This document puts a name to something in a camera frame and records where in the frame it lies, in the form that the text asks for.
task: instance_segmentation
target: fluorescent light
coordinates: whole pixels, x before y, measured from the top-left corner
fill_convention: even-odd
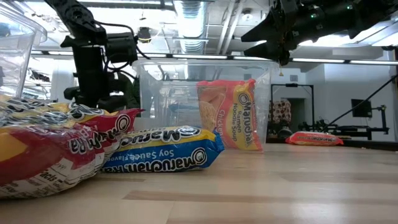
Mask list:
[[[73,55],[73,52],[49,52],[50,55]]]
[[[160,4],[160,1],[123,1],[123,0],[79,0],[79,2],[94,3],[135,3],[135,4]]]
[[[344,60],[336,59],[315,59],[315,58],[293,58],[294,62],[314,62],[314,63],[343,63]]]
[[[222,55],[173,55],[173,58],[194,58],[194,59],[226,59]]]
[[[352,60],[349,63],[358,65],[398,65],[398,62],[376,60]]]
[[[234,59],[236,59],[236,60],[267,60],[267,61],[270,61],[269,59],[266,59],[266,58],[243,57],[243,56],[234,56]]]
[[[373,44],[373,46],[375,47],[392,46],[392,45],[393,46],[398,45],[398,32]]]
[[[186,40],[186,41],[200,41],[200,42],[209,42],[209,39],[206,38],[191,38],[191,37],[173,37],[173,40]]]
[[[39,51],[39,50],[33,50],[31,52],[31,54],[43,54],[43,53],[41,51]]]
[[[148,56],[148,57],[155,57],[155,58],[159,58],[159,57],[166,57],[166,54],[147,54],[147,53],[144,53],[146,56]]]
[[[185,79],[189,78],[188,65],[184,66],[184,75],[185,75]]]

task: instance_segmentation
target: black monitor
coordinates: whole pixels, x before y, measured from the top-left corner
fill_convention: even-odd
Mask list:
[[[351,100],[351,106],[355,107],[363,100]],[[359,107],[353,110],[354,118],[371,118],[372,117],[372,104],[370,101],[363,102]]]

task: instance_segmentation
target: soy sauce flavor ramen package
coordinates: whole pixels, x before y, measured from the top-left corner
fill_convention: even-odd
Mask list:
[[[313,133],[308,131],[299,131],[287,138],[286,143],[303,146],[335,146],[343,144],[343,141],[332,135],[325,133]]]
[[[255,80],[198,82],[203,128],[221,135],[225,147],[262,150],[257,135]]]
[[[104,165],[105,172],[179,172],[206,168],[224,150],[220,136],[189,126],[134,131]]]
[[[0,95],[0,198],[44,197],[95,175],[139,112]]]

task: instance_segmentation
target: ductwork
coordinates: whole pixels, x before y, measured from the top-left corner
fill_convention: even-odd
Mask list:
[[[206,2],[174,1],[178,14],[178,35],[180,37],[202,38],[205,34]],[[184,54],[203,54],[205,43],[199,40],[181,40]]]

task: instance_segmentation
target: chicken flavor ramen package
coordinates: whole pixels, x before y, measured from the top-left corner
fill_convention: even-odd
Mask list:
[[[255,80],[198,82],[202,125],[221,135],[225,147],[262,150],[257,135]]]
[[[139,112],[0,95],[0,198],[44,197],[94,176]]]
[[[125,134],[105,172],[180,172],[210,166],[224,150],[220,135],[180,126]]]
[[[309,131],[299,131],[287,138],[286,143],[303,146],[335,146],[344,144],[343,141],[332,135],[325,133],[313,133]]]

